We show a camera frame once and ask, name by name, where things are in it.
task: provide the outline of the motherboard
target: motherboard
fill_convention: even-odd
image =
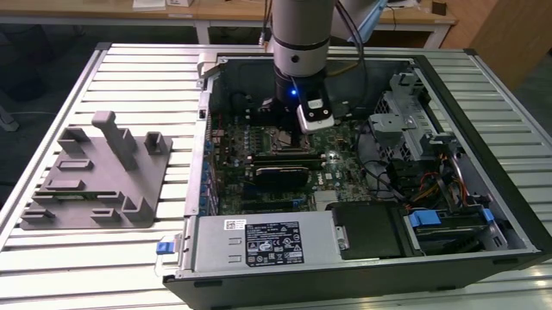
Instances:
[[[219,215],[315,211],[331,202],[370,200],[366,172],[354,149],[359,121],[345,121],[303,136],[295,146],[289,133],[277,127],[255,127],[239,118],[212,123]],[[290,185],[301,178],[306,182]],[[263,179],[278,183],[255,183]]]

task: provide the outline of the wooden desk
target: wooden desk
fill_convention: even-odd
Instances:
[[[422,1],[429,7],[430,0]],[[0,0],[0,23],[53,25],[194,26],[200,44],[208,44],[208,27],[260,27],[263,0],[195,0],[191,7],[167,6],[164,11],[133,12],[132,0]],[[377,30],[429,32],[426,48],[438,48],[452,15],[440,16],[417,8],[383,12]]]

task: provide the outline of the red cable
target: red cable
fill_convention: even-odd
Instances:
[[[437,172],[428,172],[426,174],[424,174],[422,178],[420,179],[420,190],[424,189],[424,180],[425,180],[425,178],[426,178],[428,176],[433,176],[433,175],[436,175],[436,174],[438,174],[438,173],[437,173]]]

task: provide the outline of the barcode label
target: barcode label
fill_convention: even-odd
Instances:
[[[246,223],[247,223],[246,220],[224,220],[224,230],[226,231],[234,231],[234,230],[242,231],[244,229]]]

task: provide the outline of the white sticker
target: white sticker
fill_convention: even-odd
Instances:
[[[246,220],[224,220],[226,231],[242,231],[244,230]]]
[[[168,17],[192,18],[194,15],[191,15],[191,14],[170,14]]]

